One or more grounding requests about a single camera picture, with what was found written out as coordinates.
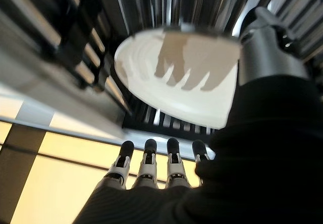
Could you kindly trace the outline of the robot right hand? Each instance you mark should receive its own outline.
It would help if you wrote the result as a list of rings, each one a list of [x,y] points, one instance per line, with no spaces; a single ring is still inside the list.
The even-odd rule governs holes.
[[[224,128],[199,161],[202,184],[115,187],[105,176],[75,223],[322,223],[322,101],[294,35],[267,8],[240,33],[235,94]]]

